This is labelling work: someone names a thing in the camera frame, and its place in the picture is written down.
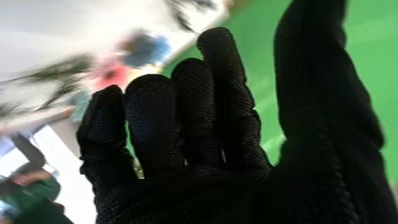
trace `finger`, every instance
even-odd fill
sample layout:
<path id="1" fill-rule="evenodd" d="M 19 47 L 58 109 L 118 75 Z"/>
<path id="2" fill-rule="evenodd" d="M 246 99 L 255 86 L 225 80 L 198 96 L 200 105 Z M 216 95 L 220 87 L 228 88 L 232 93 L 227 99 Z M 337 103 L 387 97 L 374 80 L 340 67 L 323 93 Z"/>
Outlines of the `finger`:
<path id="1" fill-rule="evenodd" d="M 214 80 L 216 132 L 223 140 L 227 165 L 237 169 L 268 168 L 268 158 L 259 147 L 259 117 L 244 85 L 244 71 L 225 28 L 207 30 L 196 42 Z"/>
<path id="2" fill-rule="evenodd" d="M 116 86 L 109 86 L 92 96 L 76 137 L 81 173 L 95 191 L 136 180 L 132 158 L 124 148 L 122 93 Z"/>
<path id="3" fill-rule="evenodd" d="M 175 140 L 175 89 L 161 75 L 141 76 L 125 89 L 125 118 L 134 155 L 145 177 L 172 172 L 184 164 Z"/>
<path id="4" fill-rule="evenodd" d="M 179 63 L 172 81 L 177 89 L 177 118 L 188 164 L 218 167 L 223 162 L 214 137 L 212 77 L 198 59 L 186 59 Z"/>

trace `person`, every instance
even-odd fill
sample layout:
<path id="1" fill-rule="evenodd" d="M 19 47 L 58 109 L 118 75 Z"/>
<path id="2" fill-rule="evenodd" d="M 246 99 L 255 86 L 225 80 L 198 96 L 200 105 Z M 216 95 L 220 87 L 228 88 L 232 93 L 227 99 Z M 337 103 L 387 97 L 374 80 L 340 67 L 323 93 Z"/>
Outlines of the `person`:
<path id="1" fill-rule="evenodd" d="M 17 222 L 42 201 L 54 200 L 60 192 L 60 184 L 53 177 L 56 171 L 45 165 L 37 147 L 21 133 L 10 136 L 10 140 L 28 163 L 0 181 L 0 223 Z"/>
<path id="2" fill-rule="evenodd" d="M 225 28 L 196 40 L 170 79 L 93 94 L 77 130 L 97 223 L 398 223 L 369 94 L 344 51 L 346 1 L 292 0 L 275 33 L 278 120 L 269 164 Z M 127 121 L 143 179 L 124 148 Z"/>

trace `green screen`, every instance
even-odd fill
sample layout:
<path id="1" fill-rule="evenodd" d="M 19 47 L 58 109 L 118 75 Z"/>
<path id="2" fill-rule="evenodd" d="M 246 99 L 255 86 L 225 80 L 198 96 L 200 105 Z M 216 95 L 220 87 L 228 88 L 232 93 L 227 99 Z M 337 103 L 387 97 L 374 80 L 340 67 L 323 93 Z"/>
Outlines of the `green screen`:
<path id="1" fill-rule="evenodd" d="M 260 145 L 273 163 L 282 133 L 276 121 L 271 43 L 287 0 L 253 0 L 232 14 L 223 26 L 234 34 L 244 63 L 248 87 L 262 121 Z M 346 18 L 347 52 L 355 61 L 385 130 L 383 156 L 390 180 L 398 180 L 398 1 L 351 0 Z M 191 48 L 166 67 L 186 57 L 200 57 Z"/>

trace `gloved hand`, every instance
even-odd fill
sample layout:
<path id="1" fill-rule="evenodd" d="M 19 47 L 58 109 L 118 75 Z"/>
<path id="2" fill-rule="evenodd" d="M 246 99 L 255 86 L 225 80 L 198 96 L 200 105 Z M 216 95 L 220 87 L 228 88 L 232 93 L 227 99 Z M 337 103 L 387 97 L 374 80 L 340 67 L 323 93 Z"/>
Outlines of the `gloved hand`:
<path id="1" fill-rule="evenodd" d="M 81 128 L 81 172 L 97 223 L 398 223 L 369 96 L 344 52 L 344 0 L 294 0 L 278 24 L 275 70 L 285 135 L 271 167 L 232 36 L 198 37 L 204 59 L 125 94 L 95 93 Z M 127 121 L 136 178 L 124 149 Z"/>
<path id="2" fill-rule="evenodd" d="M 97 223 L 202 223 L 266 180 L 259 117 L 225 29 L 202 34 L 198 48 L 204 61 L 184 60 L 170 79 L 145 75 L 124 96 L 111 86 L 92 97 L 77 142 Z M 124 149 L 124 121 L 143 179 Z"/>

